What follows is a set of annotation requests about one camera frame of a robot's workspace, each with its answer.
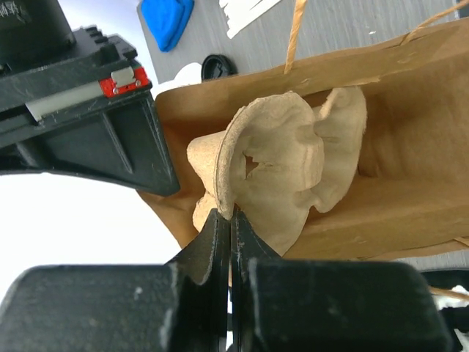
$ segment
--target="gray table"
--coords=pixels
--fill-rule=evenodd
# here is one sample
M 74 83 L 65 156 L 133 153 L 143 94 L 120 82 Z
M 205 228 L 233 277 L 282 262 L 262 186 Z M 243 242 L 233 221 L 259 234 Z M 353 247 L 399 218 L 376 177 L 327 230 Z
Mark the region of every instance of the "gray table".
M 240 73 L 266 70 L 285 62 L 294 0 L 282 0 L 230 40 L 218 0 L 195 0 L 188 26 L 170 53 L 161 53 L 139 17 L 158 81 L 174 79 L 181 68 L 224 54 Z M 454 0 L 309 0 L 298 38 L 297 58 L 372 45 L 408 32 Z M 441 21 L 457 18 L 453 13 Z

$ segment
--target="brown paper bag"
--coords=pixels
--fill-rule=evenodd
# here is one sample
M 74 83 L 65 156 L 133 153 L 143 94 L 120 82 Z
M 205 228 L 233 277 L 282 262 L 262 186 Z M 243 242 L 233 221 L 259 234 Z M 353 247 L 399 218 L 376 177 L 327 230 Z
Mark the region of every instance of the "brown paper bag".
M 192 214 L 204 195 L 186 154 L 193 139 L 224 130 L 256 98 L 293 91 L 319 106 L 330 89 L 360 85 L 368 122 L 358 174 L 331 212 L 311 210 L 285 257 L 389 260 L 464 248 L 452 241 L 469 236 L 469 18 L 295 62 L 292 50 L 286 66 L 157 96 L 181 191 L 141 197 L 181 247 L 197 236 Z

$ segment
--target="blue object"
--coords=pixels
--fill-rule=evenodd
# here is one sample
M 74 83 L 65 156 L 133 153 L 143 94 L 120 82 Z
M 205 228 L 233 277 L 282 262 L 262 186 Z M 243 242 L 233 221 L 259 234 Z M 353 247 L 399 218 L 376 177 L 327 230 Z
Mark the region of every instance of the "blue object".
M 162 52 L 178 44 L 192 9 L 193 0 L 143 0 L 141 13 Z

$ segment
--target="cloth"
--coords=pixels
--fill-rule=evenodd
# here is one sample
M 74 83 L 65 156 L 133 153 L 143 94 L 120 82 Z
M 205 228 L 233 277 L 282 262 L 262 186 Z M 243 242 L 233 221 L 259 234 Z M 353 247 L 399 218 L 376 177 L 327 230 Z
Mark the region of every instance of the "cloth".
M 181 39 L 193 9 L 193 0 L 143 0 L 141 13 L 162 52 Z

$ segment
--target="black cylinder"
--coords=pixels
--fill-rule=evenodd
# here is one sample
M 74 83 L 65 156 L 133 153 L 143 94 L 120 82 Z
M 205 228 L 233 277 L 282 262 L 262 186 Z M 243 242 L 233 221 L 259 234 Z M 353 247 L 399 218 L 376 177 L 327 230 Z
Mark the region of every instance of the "black cylinder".
M 34 67 L 74 43 L 58 0 L 0 0 L 0 66 Z

